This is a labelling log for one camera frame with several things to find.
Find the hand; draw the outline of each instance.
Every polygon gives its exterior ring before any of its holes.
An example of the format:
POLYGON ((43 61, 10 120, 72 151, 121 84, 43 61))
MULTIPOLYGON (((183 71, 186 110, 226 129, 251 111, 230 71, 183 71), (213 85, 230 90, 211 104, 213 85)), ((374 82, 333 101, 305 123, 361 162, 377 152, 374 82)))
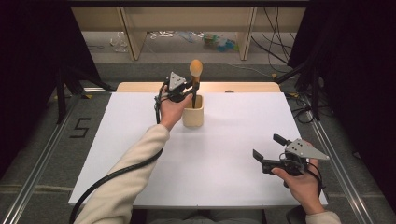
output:
MULTIPOLYGON (((168 87, 163 88, 163 93, 165 93, 168 87)), ((169 132, 175 126, 175 124, 181 119, 183 114, 183 109, 191 101, 192 94, 189 94, 185 99, 179 103, 175 103, 169 99, 163 100, 161 102, 161 121, 160 124, 165 126, 169 132)))
MULTIPOLYGON (((309 162, 318 167, 318 160, 310 159, 309 162)), ((312 165, 308 165, 308 169, 318 175, 317 169, 312 165)), ((318 181, 311 174, 292 176, 281 168, 274 168, 272 173, 288 184, 291 195, 301 204, 307 215, 325 211, 318 197, 318 181)))

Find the sleeve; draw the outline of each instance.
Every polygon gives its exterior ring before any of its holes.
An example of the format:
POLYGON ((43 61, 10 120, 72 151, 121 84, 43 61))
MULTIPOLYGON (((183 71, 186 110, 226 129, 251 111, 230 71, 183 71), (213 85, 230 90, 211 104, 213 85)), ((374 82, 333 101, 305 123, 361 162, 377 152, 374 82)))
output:
POLYGON ((306 224, 340 224, 341 220, 334 212, 326 211, 305 217, 306 224))
MULTIPOLYGON (((161 124, 150 127, 108 173, 154 156, 163 148, 169 136, 169 131, 161 124)), ((155 164, 156 161, 117 176, 99 187, 87 201, 75 223, 129 223, 134 200, 149 182, 155 164)))

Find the white board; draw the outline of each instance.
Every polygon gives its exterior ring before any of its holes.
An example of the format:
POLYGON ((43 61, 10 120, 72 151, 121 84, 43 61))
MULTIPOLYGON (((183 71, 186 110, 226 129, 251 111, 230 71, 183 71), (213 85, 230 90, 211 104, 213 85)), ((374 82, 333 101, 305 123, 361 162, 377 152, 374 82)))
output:
MULTIPOLYGON (((300 138, 283 93, 202 93, 205 121, 182 121, 135 207, 268 207, 297 205, 283 180, 262 173, 252 149, 278 160, 284 147, 273 140, 300 138)), ((113 93, 69 203, 102 178, 120 156, 156 123, 155 93, 113 93)), ((320 200, 327 201, 323 194, 320 200)))

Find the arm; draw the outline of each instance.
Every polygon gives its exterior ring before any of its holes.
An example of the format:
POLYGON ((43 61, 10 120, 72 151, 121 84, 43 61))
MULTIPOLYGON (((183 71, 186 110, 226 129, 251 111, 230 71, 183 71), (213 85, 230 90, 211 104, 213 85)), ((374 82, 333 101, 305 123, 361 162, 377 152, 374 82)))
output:
MULTIPOLYGON (((311 159, 309 161, 318 167, 318 160, 311 159)), ((311 165, 308 166, 308 169, 314 174, 318 174, 318 171, 311 165)), ((291 195, 301 204, 306 212, 306 223, 341 223, 335 213, 326 211, 320 203, 318 181, 312 175, 292 176, 280 168, 274 168, 272 172, 288 184, 291 195)))
MULTIPOLYGON (((189 101, 190 95, 180 103, 163 101, 160 124, 150 127, 108 173, 138 164, 157 154, 169 139, 169 132, 180 120, 183 108, 189 101)), ((134 200, 147 185, 155 164, 153 162, 106 182, 87 201, 76 223, 129 223, 134 200)))

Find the aluminum rail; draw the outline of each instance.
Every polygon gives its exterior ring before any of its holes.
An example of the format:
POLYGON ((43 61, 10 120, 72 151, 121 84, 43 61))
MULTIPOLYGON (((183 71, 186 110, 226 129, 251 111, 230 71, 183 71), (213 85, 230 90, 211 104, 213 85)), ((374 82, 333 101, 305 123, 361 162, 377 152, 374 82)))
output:
POLYGON ((73 95, 70 99, 67 113, 64 116, 64 119, 61 123, 56 124, 54 131, 52 132, 51 137, 49 138, 48 143, 46 144, 43 152, 38 158, 35 167, 32 172, 29 174, 29 177, 23 184, 21 191, 19 192, 17 198, 14 203, 10 206, 6 218, 3 220, 3 224, 14 224, 18 223, 24 208, 29 203, 29 200, 35 191, 35 186, 38 183, 40 177, 44 173, 44 170, 51 158, 52 152, 58 146, 59 140, 64 132, 64 127, 66 126, 75 105, 79 100, 78 95, 73 95))
MULTIPOLYGON (((309 100, 306 97, 306 95, 303 96, 303 99, 309 103, 309 100)), ((310 119, 312 119, 313 118, 312 112, 311 111, 307 112, 307 116, 310 119)), ((349 175, 347 174, 347 170, 344 167, 343 163, 341 163, 341 160, 338 157, 336 150, 332 146, 332 142, 330 141, 329 137, 324 131, 321 122, 313 119, 312 125, 318 137, 318 140, 323 147, 324 152, 331 158, 330 164, 332 166, 332 169, 359 223, 361 224, 374 223, 364 201, 362 200, 356 187, 352 183, 352 180, 349 178, 349 175)))

